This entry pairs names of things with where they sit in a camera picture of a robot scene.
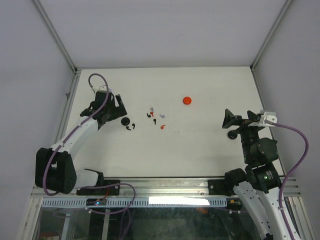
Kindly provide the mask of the black round charging case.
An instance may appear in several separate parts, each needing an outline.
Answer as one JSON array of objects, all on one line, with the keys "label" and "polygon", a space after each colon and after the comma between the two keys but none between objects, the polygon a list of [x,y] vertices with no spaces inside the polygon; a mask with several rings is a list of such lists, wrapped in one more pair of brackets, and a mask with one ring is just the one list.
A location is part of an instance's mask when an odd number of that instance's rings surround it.
[{"label": "black round charging case", "polygon": [[120,122],[123,126],[128,126],[131,121],[128,117],[123,117]]}]

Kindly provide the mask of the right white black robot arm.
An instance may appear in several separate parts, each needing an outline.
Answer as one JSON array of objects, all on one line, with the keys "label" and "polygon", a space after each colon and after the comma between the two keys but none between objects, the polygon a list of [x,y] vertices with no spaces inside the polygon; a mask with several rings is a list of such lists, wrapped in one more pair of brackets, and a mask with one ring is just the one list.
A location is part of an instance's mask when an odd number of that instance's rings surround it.
[{"label": "right white black robot arm", "polygon": [[224,112],[222,128],[236,128],[227,133],[231,140],[240,138],[245,169],[237,168],[224,175],[224,191],[236,194],[252,218],[262,240],[301,239],[283,196],[281,180],[273,162],[279,158],[277,141],[259,136],[266,127],[277,126],[274,112],[247,111],[247,118]]}]

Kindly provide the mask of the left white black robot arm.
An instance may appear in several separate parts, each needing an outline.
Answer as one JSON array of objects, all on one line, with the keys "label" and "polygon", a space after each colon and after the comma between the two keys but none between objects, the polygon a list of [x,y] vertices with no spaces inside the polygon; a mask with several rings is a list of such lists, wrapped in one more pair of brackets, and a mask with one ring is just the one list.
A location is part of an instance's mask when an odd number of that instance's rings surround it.
[{"label": "left white black robot arm", "polygon": [[84,168],[75,169],[77,153],[86,140],[111,122],[127,115],[119,94],[99,90],[88,108],[84,109],[71,130],[49,148],[40,148],[36,153],[35,185],[54,196],[69,194],[73,189],[88,188],[100,194],[105,188],[101,171]]}]

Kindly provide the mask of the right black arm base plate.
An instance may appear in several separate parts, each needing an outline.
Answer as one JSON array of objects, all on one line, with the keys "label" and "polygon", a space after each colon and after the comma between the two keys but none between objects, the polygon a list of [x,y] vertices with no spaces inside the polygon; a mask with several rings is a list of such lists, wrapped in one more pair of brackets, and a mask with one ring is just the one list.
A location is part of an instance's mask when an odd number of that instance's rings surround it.
[{"label": "right black arm base plate", "polygon": [[208,194],[211,196],[223,195],[230,197],[235,194],[232,186],[225,179],[209,179],[207,183]]}]

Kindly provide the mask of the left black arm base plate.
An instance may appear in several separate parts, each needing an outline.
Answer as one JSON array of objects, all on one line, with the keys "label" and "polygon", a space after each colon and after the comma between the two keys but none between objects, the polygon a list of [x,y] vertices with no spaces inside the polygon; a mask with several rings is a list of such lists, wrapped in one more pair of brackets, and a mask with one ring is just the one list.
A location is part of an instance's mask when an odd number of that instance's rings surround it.
[{"label": "left black arm base plate", "polygon": [[[105,179],[103,183],[100,183],[98,186],[109,186],[113,184],[119,184],[121,181],[119,179]],[[112,186],[112,187],[103,187],[103,188],[80,188],[76,191],[78,196],[118,196],[120,194],[120,187],[119,186]]]}]

